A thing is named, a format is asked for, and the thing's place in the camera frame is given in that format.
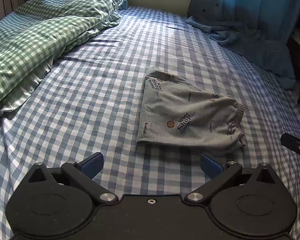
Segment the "grey printed pants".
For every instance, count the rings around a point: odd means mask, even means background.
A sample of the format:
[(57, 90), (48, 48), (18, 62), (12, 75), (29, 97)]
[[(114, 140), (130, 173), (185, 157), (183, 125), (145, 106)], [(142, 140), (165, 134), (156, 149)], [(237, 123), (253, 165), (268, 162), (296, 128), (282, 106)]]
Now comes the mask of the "grey printed pants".
[(228, 152), (244, 145), (244, 106), (150, 68), (145, 75), (137, 142)]

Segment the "blue white checked bedsheet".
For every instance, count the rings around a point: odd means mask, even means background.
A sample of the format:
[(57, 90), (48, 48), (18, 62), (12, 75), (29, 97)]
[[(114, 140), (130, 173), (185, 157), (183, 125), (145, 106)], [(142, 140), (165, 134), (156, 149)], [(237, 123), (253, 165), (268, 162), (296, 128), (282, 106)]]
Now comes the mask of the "blue white checked bedsheet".
[(281, 145), (300, 138), (300, 108), (276, 76), (221, 47), (177, 15), (129, 8), (121, 21), (63, 55), (31, 97), (0, 119), (0, 239), (9, 239), (5, 205), (37, 162), (59, 167), (104, 155), (96, 182), (122, 194), (186, 194), (208, 181), (200, 154), (136, 143), (144, 76), (155, 67), (245, 107), (244, 167), (269, 163), (298, 206), (292, 236), (300, 239), (300, 156)]

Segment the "blue star curtain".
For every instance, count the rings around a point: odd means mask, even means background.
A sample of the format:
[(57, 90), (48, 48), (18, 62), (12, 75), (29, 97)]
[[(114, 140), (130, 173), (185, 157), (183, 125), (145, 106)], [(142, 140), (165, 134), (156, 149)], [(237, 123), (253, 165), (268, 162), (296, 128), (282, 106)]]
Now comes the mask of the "blue star curtain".
[(191, 0), (186, 23), (291, 90), (295, 75), (286, 43), (299, 13), (300, 0)]

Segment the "green white checked pillow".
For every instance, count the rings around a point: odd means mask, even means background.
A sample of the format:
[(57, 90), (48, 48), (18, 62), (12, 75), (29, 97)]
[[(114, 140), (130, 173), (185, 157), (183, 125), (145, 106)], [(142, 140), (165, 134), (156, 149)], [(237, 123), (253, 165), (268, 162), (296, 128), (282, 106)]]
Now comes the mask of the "green white checked pillow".
[(124, 0), (29, 0), (0, 21), (0, 117), (20, 107), (53, 62), (117, 26)]

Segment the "small blue cloth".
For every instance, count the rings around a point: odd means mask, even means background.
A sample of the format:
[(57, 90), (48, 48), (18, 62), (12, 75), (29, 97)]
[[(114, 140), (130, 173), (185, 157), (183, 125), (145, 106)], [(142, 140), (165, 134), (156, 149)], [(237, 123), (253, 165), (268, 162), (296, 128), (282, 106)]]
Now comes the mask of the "small blue cloth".
[(126, 9), (128, 9), (128, 1), (127, 0), (122, 0), (120, 10), (126, 10)]

